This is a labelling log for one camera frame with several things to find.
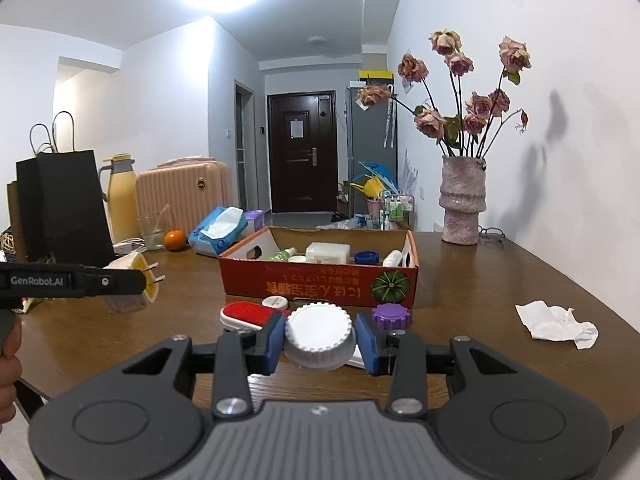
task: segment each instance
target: doorway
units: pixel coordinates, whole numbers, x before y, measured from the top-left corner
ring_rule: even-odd
[[[334,211],[335,91],[270,95],[268,109],[273,212]]]
[[[236,175],[240,209],[259,209],[255,142],[255,99],[249,89],[236,83]]]

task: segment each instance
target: green bottle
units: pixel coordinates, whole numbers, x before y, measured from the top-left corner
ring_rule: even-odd
[[[278,251],[272,256],[265,258],[268,262],[288,262],[289,258],[296,255],[296,248],[285,249],[284,251]]]

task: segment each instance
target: ceiling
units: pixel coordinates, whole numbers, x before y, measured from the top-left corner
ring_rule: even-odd
[[[359,54],[362,43],[386,44],[397,5],[398,0],[260,0],[213,17],[258,60],[338,57]],[[208,15],[180,0],[0,2],[0,23],[60,32],[121,50]],[[329,41],[313,46],[306,43],[311,36]]]

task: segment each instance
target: dark wooden door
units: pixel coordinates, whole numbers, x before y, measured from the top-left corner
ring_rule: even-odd
[[[337,143],[335,92],[269,96],[274,213],[335,210]]]

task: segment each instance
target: blue gripper pad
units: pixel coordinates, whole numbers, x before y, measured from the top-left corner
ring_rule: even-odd
[[[287,318],[280,315],[278,322],[269,332],[269,339],[267,340],[267,349],[265,352],[265,359],[268,364],[269,374],[273,374],[278,366],[278,359],[284,346],[284,323]]]
[[[356,316],[356,339],[362,355],[367,374],[374,375],[378,371],[378,354],[376,353],[376,338],[371,327],[367,324],[363,314]]]

